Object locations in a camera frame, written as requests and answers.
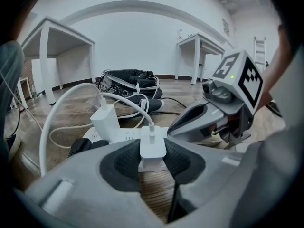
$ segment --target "white table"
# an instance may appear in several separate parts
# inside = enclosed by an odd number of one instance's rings
[[[22,78],[22,79],[20,79],[19,81],[20,81],[20,84],[22,84],[22,83],[23,83],[23,81],[26,81],[26,82],[27,82],[27,86],[28,86],[28,93],[29,93],[30,98],[32,99],[32,98],[33,98],[33,96],[32,96],[32,92],[31,92],[30,87],[29,87],[29,80],[28,80],[28,79],[29,79],[29,78],[28,78],[28,77],[26,77],[26,78]]]
[[[181,45],[195,43],[195,49],[194,49],[194,69],[193,69],[193,76],[191,80],[191,84],[195,85],[196,80],[198,77],[198,71],[199,71],[199,63],[200,63],[200,54],[202,52],[203,54],[203,60],[202,60],[202,66],[200,68],[200,74],[199,74],[199,81],[203,81],[203,71],[205,66],[205,60],[207,54],[213,54],[213,55],[223,55],[225,50],[215,44],[213,41],[207,39],[202,34],[197,33],[192,36],[189,36],[188,38],[180,41],[176,44],[177,47],[177,62],[176,62],[176,68],[175,68],[175,79],[179,79],[179,73],[180,73],[180,67],[181,67]]]
[[[75,29],[65,26],[55,19],[45,17],[38,23],[38,25],[31,31],[31,33],[22,43],[21,46],[24,52],[25,60],[40,59],[42,82],[46,92],[47,101],[50,105],[53,105],[56,100],[52,91],[52,85],[50,84],[48,78],[48,58],[56,59],[59,86],[62,89],[58,57],[65,52],[85,44],[90,46],[90,71],[92,81],[95,82],[94,41],[79,33]],[[17,87],[22,103],[27,108],[20,80],[17,83]]]

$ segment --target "wire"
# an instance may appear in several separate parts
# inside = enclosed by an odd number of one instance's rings
[[[21,116],[21,112],[20,112],[20,104],[18,103],[18,110],[19,110],[19,116],[18,116],[18,122],[17,122],[17,126],[15,128],[15,131],[8,137],[8,138],[11,138],[15,132],[17,131],[18,127],[19,127],[19,123],[20,123],[20,116]]]
[[[171,115],[180,115],[178,112],[152,112],[150,114],[171,114]]]
[[[52,139],[52,134],[57,132],[57,131],[60,131],[60,130],[65,130],[65,129],[77,129],[77,128],[84,128],[84,127],[90,127],[90,126],[93,126],[93,123],[89,123],[89,124],[86,124],[86,125],[81,125],[81,126],[70,126],[70,127],[59,127],[59,128],[56,128],[54,129],[53,131],[50,132],[49,134],[49,139],[50,141],[56,145],[57,147],[59,148],[63,148],[63,149],[69,149],[71,148],[71,146],[63,146],[63,145],[60,145],[58,143],[56,143],[53,139]]]
[[[273,114],[282,117],[280,111],[278,109],[276,109],[275,107],[273,107],[271,104],[267,104],[266,107],[268,108],[269,111],[271,111]]]
[[[40,163],[41,176],[44,176],[47,173],[47,163],[46,163],[47,141],[48,141],[48,132],[49,132],[49,129],[50,129],[53,117],[55,116],[55,114],[57,113],[58,109],[60,108],[60,106],[62,105],[62,103],[65,101],[65,99],[67,97],[69,97],[70,94],[74,93],[76,90],[78,90],[80,88],[83,88],[83,87],[92,87],[92,88],[94,88],[97,91],[98,95],[107,96],[107,97],[114,98],[116,100],[123,101],[124,103],[128,104],[129,106],[133,107],[136,111],[138,111],[139,113],[141,113],[147,119],[147,121],[149,122],[149,126],[150,127],[154,127],[154,122],[153,122],[152,118],[148,115],[148,113],[146,113],[141,107],[139,107],[138,105],[136,105],[132,101],[130,101],[128,99],[125,99],[122,96],[115,95],[115,94],[100,93],[99,89],[94,84],[83,83],[83,84],[76,85],[73,88],[71,88],[68,91],[66,91],[59,98],[59,100],[56,102],[56,104],[54,105],[54,107],[50,111],[50,113],[47,116],[47,119],[45,121],[43,130],[42,130],[42,133],[41,133],[40,143],[39,143],[39,163]]]
[[[42,127],[40,126],[39,122],[37,121],[37,119],[33,116],[33,114],[20,102],[20,100],[14,95],[13,91],[11,90],[11,88],[9,87],[8,83],[6,82],[2,71],[0,70],[0,75],[3,79],[4,84],[6,85],[6,87],[8,88],[10,94],[14,97],[14,99],[24,108],[24,110],[34,119],[34,121],[37,123],[38,127],[40,128],[40,130],[42,131]]]
[[[158,77],[156,77],[156,78],[155,78],[155,77],[149,77],[149,78],[153,78],[153,79],[156,81],[156,89],[155,89],[155,93],[154,93],[154,95],[153,95],[153,97],[152,97],[152,99],[154,99],[155,96],[156,96],[156,93],[157,93],[157,90],[158,90],[158,87],[159,87],[160,83],[159,83]],[[147,109],[146,109],[146,113],[148,114],[148,111],[149,111],[149,100],[148,100],[148,98],[147,98],[146,95],[144,95],[144,94],[140,94],[140,95],[143,95],[143,96],[146,98],[146,100],[147,100]],[[139,114],[139,113],[132,114],[132,115],[128,115],[128,117],[122,116],[122,117],[118,117],[118,119],[120,119],[120,118],[130,118],[130,117],[137,116],[138,114]],[[144,119],[145,119],[145,117],[143,116],[142,119],[139,121],[139,123],[138,123],[134,128],[138,128],[138,127],[143,123]]]
[[[53,106],[52,110],[47,116],[47,119],[44,123],[43,130],[40,137],[40,143],[39,143],[39,164],[40,164],[40,171],[41,176],[44,176],[47,173],[47,142],[48,142],[48,132],[52,124],[52,120],[59,110],[62,103],[65,101],[65,99],[72,93],[74,93],[76,90],[84,87],[92,87],[94,90],[97,91],[97,93],[100,93],[99,89],[94,85],[90,83],[83,83],[74,86],[73,88],[66,91],[56,102],[56,104]]]
[[[163,97],[163,98],[161,98],[161,100],[164,100],[164,99],[170,99],[170,100],[176,101],[177,103],[179,103],[179,104],[182,105],[183,107],[187,108],[182,102],[179,102],[179,101],[176,100],[176,99],[173,99],[173,98],[170,98],[170,97]]]
[[[144,94],[134,94],[134,95],[131,95],[131,96],[126,97],[125,99],[131,98],[131,97],[136,96],[136,95],[141,95],[141,96],[143,96],[143,97],[146,99],[146,101],[147,101],[146,113],[148,114],[150,105],[149,105],[149,99],[148,99],[148,97],[147,97],[146,95],[144,95]],[[137,112],[137,113],[134,113],[134,114],[131,114],[131,115],[119,116],[119,117],[117,117],[117,118],[118,118],[118,119],[121,119],[121,118],[130,118],[130,117],[135,117],[135,116],[137,116],[137,115],[139,115],[139,114],[140,114],[140,113]],[[140,124],[142,124],[142,122],[144,121],[144,119],[145,119],[145,117],[143,116],[142,119],[139,121],[139,123],[138,123],[134,128],[138,128],[138,127],[140,126]]]

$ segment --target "black bag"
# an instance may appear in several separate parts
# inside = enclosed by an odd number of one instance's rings
[[[136,93],[144,94],[148,99],[160,99],[162,96],[159,80],[152,71],[137,69],[104,71],[98,82],[98,87],[102,92],[109,92],[122,97],[128,97]],[[135,104],[139,104],[141,99],[144,99],[141,95],[129,98]]]

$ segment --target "black rubber pad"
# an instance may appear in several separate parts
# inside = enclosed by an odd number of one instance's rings
[[[119,191],[140,192],[138,165],[140,139],[116,150],[103,158],[99,170],[103,179]]]
[[[179,121],[177,121],[174,125],[169,127],[167,133],[169,134],[173,130],[176,130],[177,128],[180,128],[202,117],[207,112],[208,109],[207,105],[208,104],[197,105],[192,109],[188,110],[188,112],[181,119],[179,119]]]
[[[176,184],[193,182],[204,171],[206,163],[200,155],[168,139],[165,139],[165,145],[167,154],[163,160]]]

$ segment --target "white cable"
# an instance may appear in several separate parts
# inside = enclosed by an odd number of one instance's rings
[[[97,106],[97,105],[95,105],[95,104],[93,103],[93,101],[94,101],[96,98],[97,98],[97,95],[92,99],[91,105],[94,106],[96,109],[98,109],[99,106]]]
[[[156,96],[156,93],[157,93],[157,90],[158,90],[158,87],[159,87],[159,85],[160,85],[160,80],[158,79],[158,77],[149,77],[149,78],[153,78],[153,79],[155,79],[155,81],[156,81],[156,90],[155,90],[155,93],[154,93],[154,95],[153,95],[153,97],[152,97],[152,99],[154,99],[154,97]]]
[[[78,90],[80,88],[84,88],[84,87],[92,87],[97,91],[97,93],[100,92],[99,89],[95,85],[90,84],[90,83],[83,83],[83,84],[76,85],[73,88],[66,91],[59,98],[59,100],[56,102],[56,104],[53,106],[52,110],[50,111],[50,113],[47,116],[47,119],[46,119],[46,121],[44,123],[44,126],[43,126],[43,130],[42,130],[41,138],[40,138],[40,143],[39,143],[39,163],[40,163],[41,176],[44,176],[47,173],[47,161],[46,161],[46,158],[47,158],[46,157],[46,155],[47,155],[47,142],[48,142],[48,132],[49,132],[49,129],[51,127],[52,120],[53,120],[55,114],[57,113],[58,109],[62,105],[62,103],[65,101],[65,99],[70,94],[75,92],[76,90]]]
[[[149,109],[149,101],[148,101],[148,98],[147,98],[146,95],[144,95],[144,94],[135,94],[135,95],[131,95],[131,96],[126,97],[126,99],[131,98],[131,97],[136,96],[136,95],[141,95],[141,96],[143,96],[143,97],[147,100],[148,103],[147,103],[146,112],[148,112],[148,109]],[[144,120],[144,117],[141,119],[141,121],[139,122],[139,124],[137,124],[134,128],[137,128],[137,127],[143,122],[143,120]],[[60,144],[56,143],[56,142],[52,139],[52,134],[55,133],[55,132],[57,132],[57,131],[60,131],[60,130],[84,128],[84,127],[90,127],[90,126],[92,126],[92,125],[93,125],[93,124],[90,123],[90,124],[81,125],[81,126],[59,127],[59,128],[56,128],[56,129],[52,130],[52,131],[50,132],[50,134],[49,134],[48,137],[49,137],[50,141],[51,141],[54,145],[56,145],[57,147],[63,148],[63,149],[69,149],[69,148],[71,148],[71,146],[63,146],[63,145],[60,145]]]
[[[89,124],[86,124],[86,125],[81,125],[81,126],[70,126],[70,127],[59,127],[59,128],[56,128],[54,130],[51,131],[51,133],[49,134],[49,139],[50,141],[56,145],[57,147],[59,148],[63,148],[63,149],[70,149],[71,146],[63,146],[63,145],[60,145],[58,143],[56,143],[53,139],[52,139],[52,134],[57,132],[57,131],[60,131],[60,130],[65,130],[65,129],[77,129],[77,128],[83,128],[83,127],[90,127],[90,126],[93,126],[93,123],[89,123]]]
[[[126,99],[126,98],[124,98],[122,96],[111,94],[111,93],[101,92],[101,93],[99,93],[99,95],[103,95],[103,96],[107,96],[107,97],[110,97],[110,98],[114,98],[116,100],[120,100],[120,101],[128,104],[129,106],[133,107],[136,111],[138,111],[140,114],[142,114],[147,119],[147,121],[149,122],[149,124],[154,125],[154,122],[153,122],[152,118],[149,116],[149,114],[147,112],[145,112],[137,104],[133,103],[132,101],[130,101],[130,100],[128,100],[128,99]]]
[[[6,82],[2,71],[0,70],[0,75],[3,79],[4,84],[6,85],[6,87],[8,88],[10,94],[14,97],[14,99],[24,108],[24,110],[26,110],[26,112],[34,119],[34,121],[37,123],[38,127],[40,128],[40,130],[42,131],[42,127],[40,126],[39,122],[36,120],[36,118],[33,116],[33,114],[20,102],[20,100],[18,100],[18,98],[15,96],[15,94],[13,93],[13,91],[10,89],[8,83]]]
[[[59,98],[59,100],[56,102],[56,104],[54,105],[54,107],[50,111],[49,115],[47,116],[46,122],[45,122],[43,130],[42,130],[40,143],[39,143],[39,163],[40,163],[41,176],[44,176],[47,173],[47,162],[46,162],[47,141],[48,141],[48,132],[49,132],[49,129],[50,129],[50,126],[51,126],[52,119],[53,119],[54,115],[57,113],[59,107],[64,102],[64,100],[70,94],[72,94],[76,90],[78,90],[80,88],[83,88],[83,87],[92,87],[98,92],[98,95],[111,97],[111,98],[114,98],[116,100],[121,100],[122,102],[124,102],[124,103],[128,104],[129,106],[133,107],[136,111],[140,112],[143,116],[145,116],[147,118],[147,121],[149,122],[150,126],[154,126],[154,122],[153,122],[152,118],[142,108],[140,108],[138,105],[134,104],[132,101],[130,101],[128,99],[125,99],[125,98],[123,98],[119,95],[114,95],[114,94],[110,94],[110,93],[100,93],[99,89],[93,84],[83,83],[83,84],[76,85],[73,88],[66,91]]]

